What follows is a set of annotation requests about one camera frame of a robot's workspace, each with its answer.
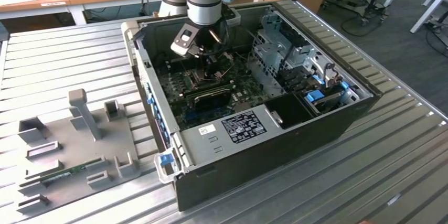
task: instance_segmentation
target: gray carpet floor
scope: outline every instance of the gray carpet floor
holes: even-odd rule
[[[388,9],[384,24],[367,36],[355,37],[342,29],[342,23],[355,14],[334,5],[319,11],[319,16],[371,57],[408,84],[408,86],[447,114],[448,113],[448,58],[427,44],[427,28],[416,34],[410,32],[427,7],[424,0],[395,0]],[[443,5],[435,15],[448,10]],[[347,23],[347,27],[363,30],[360,22]],[[444,50],[443,44],[430,34],[430,41]]]

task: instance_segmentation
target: circuit board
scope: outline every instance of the circuit board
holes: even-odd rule
[[[214,75],[204,74],[207,68],[192,68],[198,63],[180,62],[182,67],[166,63],[159,81],[182,130],[242,112],[270,98],[247,67],[247,57],[236,53],[212,57]],[[203,106],[208,105],[204,110],[198,109],[200,99]]]

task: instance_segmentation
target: green circuit board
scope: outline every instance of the green circuit board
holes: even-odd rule
[[[216,57],[218,72],[207,78],[203,69],[188,66],[176,69],[174,64],[167,67],[174,71],[159,72],[162,88],[182,130],[244,111],[268,99],[263,86],[247,68],[247,57],[236,54]],[[199,113],[195,110],[198,99],[218,92],[231,96],[230,102]]]

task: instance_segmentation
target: warning label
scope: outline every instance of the warning label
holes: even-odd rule
[[[254,111],[248,111],[222,122],[234,143],[240,143],[267,132]]]

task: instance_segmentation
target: slotted metal table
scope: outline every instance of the slotted metal table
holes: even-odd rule
[[[179,212],[174,187],[159,182],[158,152],[120,23],[12,34],[0,56],[0,216],[18,222],[15,181],[26,144],[15,121],[70,116],[67,90],[84,88],[90,109],[126,104],[143,165],[138,179],[58,208],[28,223],[446,223],[448,127],[443,113],[370,56],[291,0],[279,1],[386,93],[343,136],[298,161],[194,209]]]

